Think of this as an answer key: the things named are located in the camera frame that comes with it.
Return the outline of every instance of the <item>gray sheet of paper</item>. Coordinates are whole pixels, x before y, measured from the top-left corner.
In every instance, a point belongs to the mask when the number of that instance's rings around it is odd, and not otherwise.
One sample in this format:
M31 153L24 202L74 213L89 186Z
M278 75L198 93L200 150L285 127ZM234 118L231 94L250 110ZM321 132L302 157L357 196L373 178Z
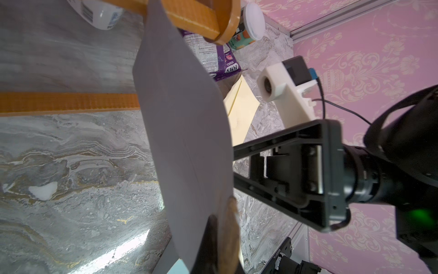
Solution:
M149 1L133 76L172 240L190 270L210 214L221 244L233 149L220 91L159 0Z

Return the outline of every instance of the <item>metal frame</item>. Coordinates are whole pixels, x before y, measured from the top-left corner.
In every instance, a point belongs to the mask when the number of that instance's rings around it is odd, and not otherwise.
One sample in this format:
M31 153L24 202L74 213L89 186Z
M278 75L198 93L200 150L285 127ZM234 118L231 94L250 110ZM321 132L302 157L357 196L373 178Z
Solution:
M290 37L294 43L300 42L394 1L395 0L359 0L291 31Z
M263 15L265 17L266 24L270 25L273 28L276 28L277 30L281 31L282 33L286 34L287 36L290 36L290 32L285 27L283 27L279 23L275 22L274 20L272 20L271 18L269 18L265 14L263 14Z
M268 273L274 267L272 259L275 259L280 253L285 254L298 264L301 261L310 262L309 227L297 222L290 233L274 250L273 255L260 273Z
M276 176L265 178L262 174L264 162L259 156L260 152L278 148L282 153L284 149L286 151L290 147L301 145L322 147L322 166L325 170L322 195L315 191L297 190L296 185L293 184L294 178L278 179ZM234 172L234 188L320 232L333 231L349 223L350 211L346 208L345 199L341 195L344 191L343 185L339 184L343 178L343 164L340 164L343 163L343 148L338 121L310 121L234 147L234 160L248 156L250 156L249 178ZM313 214L317 208L321 208L324 212L323 216ZM331 224L330 221L341 221L341 223Z

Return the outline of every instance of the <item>orange strap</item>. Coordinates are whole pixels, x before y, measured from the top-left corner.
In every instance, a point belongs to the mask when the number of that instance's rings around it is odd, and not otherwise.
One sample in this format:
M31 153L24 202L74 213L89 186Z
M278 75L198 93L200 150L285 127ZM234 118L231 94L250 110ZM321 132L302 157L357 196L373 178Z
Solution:
M0 93L0 116L139 109L135 93Z

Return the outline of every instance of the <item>floral pattern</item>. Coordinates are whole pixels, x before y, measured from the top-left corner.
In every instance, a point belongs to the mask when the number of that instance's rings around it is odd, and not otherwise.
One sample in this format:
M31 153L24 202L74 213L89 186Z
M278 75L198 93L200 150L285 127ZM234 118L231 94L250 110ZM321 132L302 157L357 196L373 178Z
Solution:
M438 84L437 4L398 0L294 44L294 55L303 56L316 70L327 100L373 121L402 98ZM320 95L315 88L308 96ZM326 116L342 124L343 143L364 146L368 125L348 112L326 108ZM315 111L322 116L320 103ZM418 255L396 239L392 206L352 204L350 209L347 227L330 234L311 230L314 263L337 274L430 273Z
M245 0L256 3L263 13L288 31L348 6L358 0Z

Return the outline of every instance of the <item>gray marble floor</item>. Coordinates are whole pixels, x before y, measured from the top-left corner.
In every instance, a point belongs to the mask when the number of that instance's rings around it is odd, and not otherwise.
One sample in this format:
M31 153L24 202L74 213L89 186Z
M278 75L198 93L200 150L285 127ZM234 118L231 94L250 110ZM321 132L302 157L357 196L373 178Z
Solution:
M0 10L2 90L134 92L138 16L103 32L66 1L0 0ZM258 74L292 57L292 41L268 27L235 55L261 101ZM247 140L282 128L262 102ZM0 118L0 273L150 273L171 237L156 180L139 111ZM258 273L296 221L235 196L244 268Z

